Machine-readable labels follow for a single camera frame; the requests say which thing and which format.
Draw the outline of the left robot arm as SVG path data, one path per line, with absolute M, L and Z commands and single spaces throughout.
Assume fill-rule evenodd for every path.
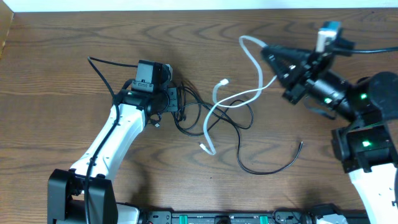
M 48 223 L 145 223 L 140 210 L 116 201 L 113 182 L 135 138 L 147 124 L 160 126 L 162 114 L 177 110 L 169 85 L 169 64 L 140 60 L 136 77 L 111 91 L 107 121 L 87 151 L 68 170 L 55 169 L 48 180 Z

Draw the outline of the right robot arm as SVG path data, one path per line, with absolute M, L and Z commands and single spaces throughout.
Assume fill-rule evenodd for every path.
M 323 50 L 264 47 L 261 54 L 295 105 L 308 96 L 349 122 L 334 129 L 332 148 L 349 175 L 371 223 L 397 223 L 397 150 L 388 122 L 397 119 L 397 74 L 380 72 L 355 84 L 331 70 L 337 55 L 353 47 Z

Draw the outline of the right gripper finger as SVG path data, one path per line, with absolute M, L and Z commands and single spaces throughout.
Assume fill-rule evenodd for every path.
M 268 45 L 264 48 L 264 56 L 304 58 L 312 53 L 311 50 L 284 47 L 281 45 Z
M 273 55 L 265 57 L 264 49 L 262 49 L 261 56 L 284 88 L 287 90 L 293 90 L 294 88 L 305 89 L 305 81 L 303 80 L 305 71 L 303 67 L 310 55 L 304 58 L 274 57 Z

